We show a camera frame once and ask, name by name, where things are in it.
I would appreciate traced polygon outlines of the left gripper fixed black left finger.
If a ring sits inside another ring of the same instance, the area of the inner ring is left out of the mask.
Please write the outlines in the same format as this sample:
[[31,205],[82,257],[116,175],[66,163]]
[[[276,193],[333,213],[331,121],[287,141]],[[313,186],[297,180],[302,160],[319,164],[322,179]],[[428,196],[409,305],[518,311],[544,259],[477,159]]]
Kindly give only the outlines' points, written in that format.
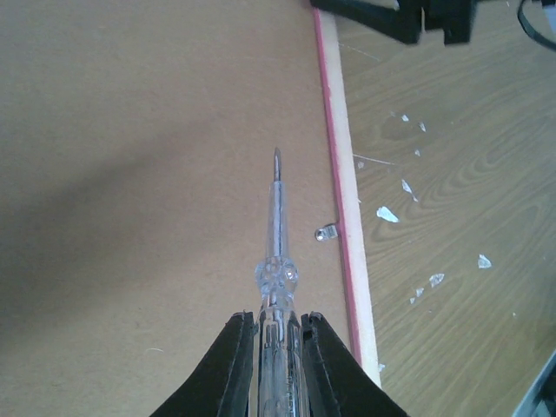
[[254,316],[232,314],[192,374],[152,414],[246,416],[253,375]]

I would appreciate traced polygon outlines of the left gripper moving black right finger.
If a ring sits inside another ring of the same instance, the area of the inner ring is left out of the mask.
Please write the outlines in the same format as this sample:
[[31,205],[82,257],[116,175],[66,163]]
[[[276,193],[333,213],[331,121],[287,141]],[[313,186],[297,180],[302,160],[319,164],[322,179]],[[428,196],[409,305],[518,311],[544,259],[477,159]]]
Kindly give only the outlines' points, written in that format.
[[350,354],[323,314],[301,317],[302,362],[312,416],[406,416]]

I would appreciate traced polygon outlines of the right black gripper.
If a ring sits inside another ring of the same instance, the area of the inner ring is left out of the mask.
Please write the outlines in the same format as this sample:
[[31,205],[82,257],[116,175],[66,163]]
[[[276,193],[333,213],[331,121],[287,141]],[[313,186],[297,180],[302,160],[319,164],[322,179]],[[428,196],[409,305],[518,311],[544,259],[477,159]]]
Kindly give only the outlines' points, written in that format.
[[397,8],[355,0],[311,0],[322,11],[357,22],[406,45],[417,44],[422,31],[441,30],[445,45],[470,43],[476,0],[398,1]]

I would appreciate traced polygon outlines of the clear handle screwdriver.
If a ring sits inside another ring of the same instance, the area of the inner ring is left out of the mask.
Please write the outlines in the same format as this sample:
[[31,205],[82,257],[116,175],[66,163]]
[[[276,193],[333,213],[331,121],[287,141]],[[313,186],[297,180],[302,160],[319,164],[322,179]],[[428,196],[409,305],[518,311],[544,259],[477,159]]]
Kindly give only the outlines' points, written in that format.
[[302,329],[295,312],[298,268],[289,253],[287,192],[275,149],[269,187],[266,250],[255,269],[261,307],[255,322],[250,416],[309,416]]

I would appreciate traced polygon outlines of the pink photo frame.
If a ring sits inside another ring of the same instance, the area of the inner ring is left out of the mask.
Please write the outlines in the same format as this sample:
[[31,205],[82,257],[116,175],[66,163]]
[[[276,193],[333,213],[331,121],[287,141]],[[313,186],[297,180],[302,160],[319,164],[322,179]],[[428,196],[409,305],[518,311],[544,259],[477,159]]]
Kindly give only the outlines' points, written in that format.
[[158,408],[261,305],[276,150],[296,310],[347,341],[308,2],[2,2],[2,415]]

